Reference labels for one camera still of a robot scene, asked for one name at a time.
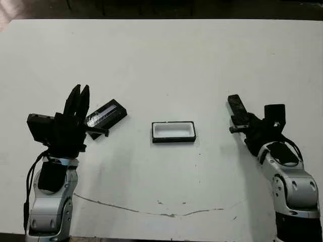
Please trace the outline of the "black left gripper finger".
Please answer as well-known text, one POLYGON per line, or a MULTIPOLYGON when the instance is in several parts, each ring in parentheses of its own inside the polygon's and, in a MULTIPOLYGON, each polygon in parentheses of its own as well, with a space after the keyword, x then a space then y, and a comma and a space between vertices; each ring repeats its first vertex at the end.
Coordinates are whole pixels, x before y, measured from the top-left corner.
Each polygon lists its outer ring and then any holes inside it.
POLYGON ((85 85, 84 89, 78 94, 75 116, 85 119, 89 110, 90 90, 85 85))
POLYGON ((78 117, 78 105, 80 99, 80 84, 77 84, 71 91, 70 95, 68 96, 63 115, 65 116, 76 116, 78 117))

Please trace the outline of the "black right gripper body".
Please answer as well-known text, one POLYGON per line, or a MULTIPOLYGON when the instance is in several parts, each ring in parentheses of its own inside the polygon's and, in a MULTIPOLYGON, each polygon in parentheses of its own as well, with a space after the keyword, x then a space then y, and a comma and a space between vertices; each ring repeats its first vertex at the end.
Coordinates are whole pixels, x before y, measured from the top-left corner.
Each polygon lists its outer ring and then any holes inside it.
POLYGON ((249 126, 247 114, 232 115, 231 120, 234 126, 247 126, 241 132, 245 134, 244 143, 251 154, 258 154, 261 147, 266 143, 281 140, 283 122, 271 122, 263 118, 260 119, 260 125, 249 126))

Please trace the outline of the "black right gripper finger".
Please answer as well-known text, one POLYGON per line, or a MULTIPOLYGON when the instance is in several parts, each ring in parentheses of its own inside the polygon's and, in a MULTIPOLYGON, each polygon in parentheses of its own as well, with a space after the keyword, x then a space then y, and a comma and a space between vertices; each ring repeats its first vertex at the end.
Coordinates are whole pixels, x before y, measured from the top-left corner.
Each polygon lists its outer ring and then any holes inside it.
POLYGON ((249 126, 258 126, 260 125, 260 119, 253 113, 248 113, 248 125, 249 126))

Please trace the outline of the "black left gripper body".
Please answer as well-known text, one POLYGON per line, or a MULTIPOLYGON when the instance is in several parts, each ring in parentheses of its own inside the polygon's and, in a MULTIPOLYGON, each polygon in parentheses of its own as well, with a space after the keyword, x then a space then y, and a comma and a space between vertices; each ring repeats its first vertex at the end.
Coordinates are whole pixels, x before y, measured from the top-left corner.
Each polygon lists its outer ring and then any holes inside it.
POLYGON ((85 152, 86 133, 109 136, 109 130, 89 127, 85 117, 56 113, 53 120, 52 139, 49 141, 48 153, 57 158, 77 158, 85 152))

